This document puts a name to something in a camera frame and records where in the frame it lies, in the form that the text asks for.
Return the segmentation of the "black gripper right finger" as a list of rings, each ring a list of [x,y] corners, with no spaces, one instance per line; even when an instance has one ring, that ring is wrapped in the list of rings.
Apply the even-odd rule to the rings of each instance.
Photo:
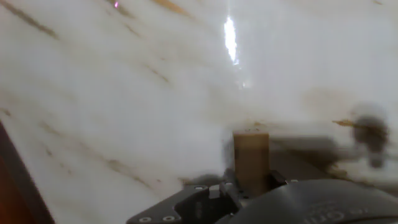
[[[268,181],[270,187],[280,187],[288,184],[287,179],[276,170],[270,171]]]

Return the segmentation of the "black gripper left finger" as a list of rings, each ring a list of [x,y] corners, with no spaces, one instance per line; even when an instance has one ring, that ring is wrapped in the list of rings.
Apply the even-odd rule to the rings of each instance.
[[[242,209],[234,171],[228,169],[218,184],[187,184],[176,194],[134,215],[127,224],[228,223]]]

